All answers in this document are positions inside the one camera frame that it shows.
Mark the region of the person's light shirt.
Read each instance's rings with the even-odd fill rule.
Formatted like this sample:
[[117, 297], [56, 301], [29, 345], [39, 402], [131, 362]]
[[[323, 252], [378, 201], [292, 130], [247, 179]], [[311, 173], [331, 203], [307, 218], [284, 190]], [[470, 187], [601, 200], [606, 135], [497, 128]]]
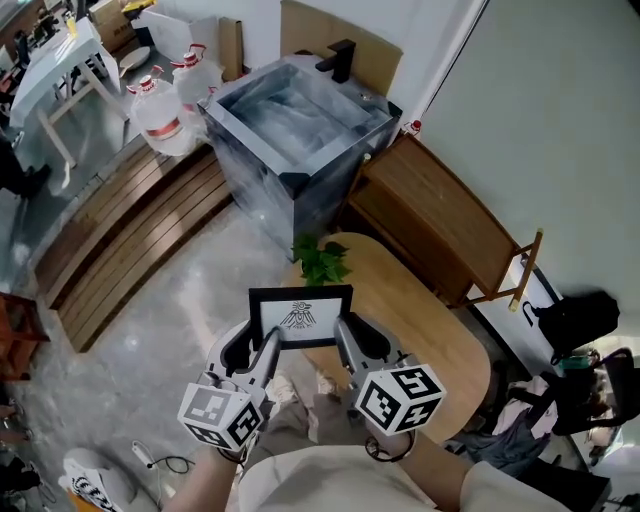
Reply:
[[[436, 512], [397, 464], [359, 446], [313, 446], [268, 457], [244, 474], [240, 512]], [[571, 512], [487, 463], [471, 467], [457, 492], [459, 512]]]

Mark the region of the white striped bag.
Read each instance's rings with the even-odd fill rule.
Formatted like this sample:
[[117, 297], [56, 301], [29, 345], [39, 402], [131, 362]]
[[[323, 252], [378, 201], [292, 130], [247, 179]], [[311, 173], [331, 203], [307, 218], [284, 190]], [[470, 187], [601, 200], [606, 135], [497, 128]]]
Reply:
[[102, 512], [126, 512], [137, 491], [115, 463], [97, 452], [74, 448], [63, 457], [71, 492]]

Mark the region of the person's grey trousers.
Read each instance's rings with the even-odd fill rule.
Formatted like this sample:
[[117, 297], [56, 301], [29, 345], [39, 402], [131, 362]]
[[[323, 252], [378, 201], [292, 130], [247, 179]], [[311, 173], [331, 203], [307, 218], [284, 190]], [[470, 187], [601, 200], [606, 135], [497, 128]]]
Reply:
[[316, 394], [312, 412], [317, 419], [316, 442], [309, 436], [309, 412], [294, 396], [277, 406], [251, 456], [274, 457], [316, 446], [363, 446], [370, 437], [364, 420], [351, 416], [337, 395]]

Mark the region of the white power strip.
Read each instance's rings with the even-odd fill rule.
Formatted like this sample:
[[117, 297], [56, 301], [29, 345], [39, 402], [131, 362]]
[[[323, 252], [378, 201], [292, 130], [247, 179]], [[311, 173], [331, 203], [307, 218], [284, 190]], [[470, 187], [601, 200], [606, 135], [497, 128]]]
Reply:
[[131, 451], [147, 469], [154, 468], [154, 458], [149, 449], [141, 441], [133, 440], [131, 442]]

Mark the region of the person's left shoe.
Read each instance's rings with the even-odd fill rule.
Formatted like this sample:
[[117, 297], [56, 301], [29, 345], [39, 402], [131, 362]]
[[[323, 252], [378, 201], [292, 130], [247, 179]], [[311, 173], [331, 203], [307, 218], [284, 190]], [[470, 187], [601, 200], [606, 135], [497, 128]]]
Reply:
[[278, 407], [300, 402], [294, 383], [282, 372], [275, 373], [266, 388], [266, 393], [269, 400]]

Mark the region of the cardboard box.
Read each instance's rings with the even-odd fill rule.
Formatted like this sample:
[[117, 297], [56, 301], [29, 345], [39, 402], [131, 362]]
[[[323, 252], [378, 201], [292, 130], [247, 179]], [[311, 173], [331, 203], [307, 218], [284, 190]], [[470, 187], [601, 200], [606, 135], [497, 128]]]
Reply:
[[136, 38], [122, 8], [122, 0], [99, 0], [88, 8], [88, 16], [100, 35], [102, 45], [110, 53]]

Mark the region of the oval wooden table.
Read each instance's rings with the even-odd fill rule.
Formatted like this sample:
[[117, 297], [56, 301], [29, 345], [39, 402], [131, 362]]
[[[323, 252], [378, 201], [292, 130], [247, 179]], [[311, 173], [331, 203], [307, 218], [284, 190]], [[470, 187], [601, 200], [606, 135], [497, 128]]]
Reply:
[[343, 262], [351, 270], [344, 281], [354, 288], [351, 310], [387, 328], [406, 352], [426, 363], [447, 396], [422, 428], [442, 443], [472, 418], [488, 391], [491, 364], [477, 338], [414, 274], [378, 241], [339, 232], [319, 242], [347, 248]]

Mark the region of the black faucet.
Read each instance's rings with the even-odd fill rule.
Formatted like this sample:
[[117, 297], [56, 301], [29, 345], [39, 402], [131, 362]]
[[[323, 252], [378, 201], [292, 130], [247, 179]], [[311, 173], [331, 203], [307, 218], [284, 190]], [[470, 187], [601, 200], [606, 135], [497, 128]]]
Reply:
[[334, 55], [315, 64], [319, 72], [332, 72], [332, 80], [345, 83], [350, 76], [356, 43], [350, 39], [342, 39], [328, 46]]

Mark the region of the narrow cardboard sheet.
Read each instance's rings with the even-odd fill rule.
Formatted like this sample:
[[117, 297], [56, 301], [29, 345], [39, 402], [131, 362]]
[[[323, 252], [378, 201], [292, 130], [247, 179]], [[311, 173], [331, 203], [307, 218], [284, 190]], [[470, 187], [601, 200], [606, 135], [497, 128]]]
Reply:
[[244, 66], [242, 22], [227, 17], [218, 20], [219, 59], [223, 67], [223, 81], [240, 78]]

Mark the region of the grey marble sink cabinet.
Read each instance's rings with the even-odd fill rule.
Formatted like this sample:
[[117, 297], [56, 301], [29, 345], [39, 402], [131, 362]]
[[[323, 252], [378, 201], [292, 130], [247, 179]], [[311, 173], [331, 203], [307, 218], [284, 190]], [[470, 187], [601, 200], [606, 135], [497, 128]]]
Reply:
[[365, 156], [385, 149], [402, 111], [319, 57], [289, 55], [224, 84], [198, 108], [238, 207], [286, 256], [324, 235]]

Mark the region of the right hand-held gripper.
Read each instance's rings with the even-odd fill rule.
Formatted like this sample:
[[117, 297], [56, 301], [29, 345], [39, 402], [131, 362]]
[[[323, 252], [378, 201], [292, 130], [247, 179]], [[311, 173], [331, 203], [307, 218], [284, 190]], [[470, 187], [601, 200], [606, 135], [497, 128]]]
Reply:
[[384, 434], [426, 425], [445, 398], [433, 369], [400, 349], [356, 313], [338, 317], [334, 338], [350, 375], [348, 415], [361, 416]]

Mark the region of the black framed picture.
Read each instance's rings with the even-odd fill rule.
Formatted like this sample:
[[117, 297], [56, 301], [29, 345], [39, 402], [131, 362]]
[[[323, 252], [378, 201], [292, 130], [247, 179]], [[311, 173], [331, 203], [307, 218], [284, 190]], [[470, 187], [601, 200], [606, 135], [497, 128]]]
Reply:
[[336, 321], [350, 312], [353, 291], [348, 284], [250, 288], [253, 350], [262, 347], [274, 328], [283, 350], [334, 346]]

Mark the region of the clear water jug red band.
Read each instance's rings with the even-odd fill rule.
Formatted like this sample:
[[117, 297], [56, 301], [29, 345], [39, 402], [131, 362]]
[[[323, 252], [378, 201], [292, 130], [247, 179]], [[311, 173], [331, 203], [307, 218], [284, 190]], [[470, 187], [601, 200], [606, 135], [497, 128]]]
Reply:
[[134, 95], [130, 119], [154, 151], [186, 156], [196, 146], [195, 134], [175, 87], [160, 78], [163, 72], [154, 65], [137, 84], [127, 87]]

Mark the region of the wooden slat platform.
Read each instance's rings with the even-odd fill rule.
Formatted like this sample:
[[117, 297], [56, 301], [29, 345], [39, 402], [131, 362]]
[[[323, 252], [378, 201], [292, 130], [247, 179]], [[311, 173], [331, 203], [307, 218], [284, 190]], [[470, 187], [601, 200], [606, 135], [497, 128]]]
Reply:
[[214, 150], [144, 146], [98, 183], [35, 267], [46, 306], [86, 353], [139, 289], [232, 201]]

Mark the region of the black backpack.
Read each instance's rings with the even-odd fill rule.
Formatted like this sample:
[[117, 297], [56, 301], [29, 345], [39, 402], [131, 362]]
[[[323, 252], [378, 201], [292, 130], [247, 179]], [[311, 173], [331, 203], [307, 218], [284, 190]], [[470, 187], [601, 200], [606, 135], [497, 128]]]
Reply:
[[618, 328], [617, 301], [603, 290], [567, 296], [546, 308], [522, 304], [525, 318], [534, 325], [526, 308], [537, 318], [537, 326], [553, 349], [550, 364], [555, 366], [571, 353]]

